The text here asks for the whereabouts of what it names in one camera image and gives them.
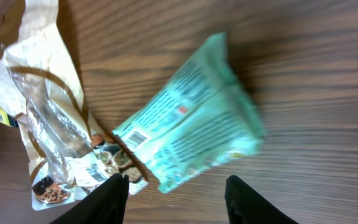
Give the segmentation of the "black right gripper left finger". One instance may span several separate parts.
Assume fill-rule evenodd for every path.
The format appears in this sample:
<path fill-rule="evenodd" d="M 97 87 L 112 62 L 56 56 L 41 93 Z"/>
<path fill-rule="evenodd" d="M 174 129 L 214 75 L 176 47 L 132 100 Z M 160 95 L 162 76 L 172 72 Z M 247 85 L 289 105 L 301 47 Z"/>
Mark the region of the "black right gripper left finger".
<path fill-rule="evenodd" d="M 129 177 L 114 174 L 51 224 L 122 224 L 129 196 Z"/>

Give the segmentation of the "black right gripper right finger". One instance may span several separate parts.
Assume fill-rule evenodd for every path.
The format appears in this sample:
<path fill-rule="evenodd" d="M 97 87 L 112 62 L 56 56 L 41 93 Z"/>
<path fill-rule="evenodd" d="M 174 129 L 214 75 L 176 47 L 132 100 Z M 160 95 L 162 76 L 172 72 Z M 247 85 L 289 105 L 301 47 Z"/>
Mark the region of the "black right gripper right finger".
<path fill-rule="evenodd" d="M 236 175 L 226 179 L 230 224 L 297 224 Z"/>

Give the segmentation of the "teal white tissue pack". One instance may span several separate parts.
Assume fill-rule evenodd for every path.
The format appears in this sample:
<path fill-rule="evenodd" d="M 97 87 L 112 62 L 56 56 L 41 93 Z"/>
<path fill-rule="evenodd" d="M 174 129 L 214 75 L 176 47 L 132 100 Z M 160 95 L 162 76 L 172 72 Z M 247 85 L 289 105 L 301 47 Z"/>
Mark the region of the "teal white tissue pack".
<path fill-rule="evenodd" d="M 169 193 L 202 172 L 257 154 L 266 134 L 213 34 L 138 112 L 114 130 Z"/>

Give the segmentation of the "brown white snack pouch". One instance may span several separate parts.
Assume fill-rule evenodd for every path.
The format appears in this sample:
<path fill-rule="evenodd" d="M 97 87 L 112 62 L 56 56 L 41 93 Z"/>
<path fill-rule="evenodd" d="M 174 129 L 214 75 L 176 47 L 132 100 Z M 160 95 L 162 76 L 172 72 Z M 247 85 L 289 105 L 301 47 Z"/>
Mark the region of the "brown white snack pouch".
<path fill-rule="evenodd" d="M 91 114 L 57 28 L 57 1 L 11 1 L 0 13 L 0 107 L 29 157 L 32 207 L 84 199 L 114 174 L 129 194 L 147 181 Z"/>

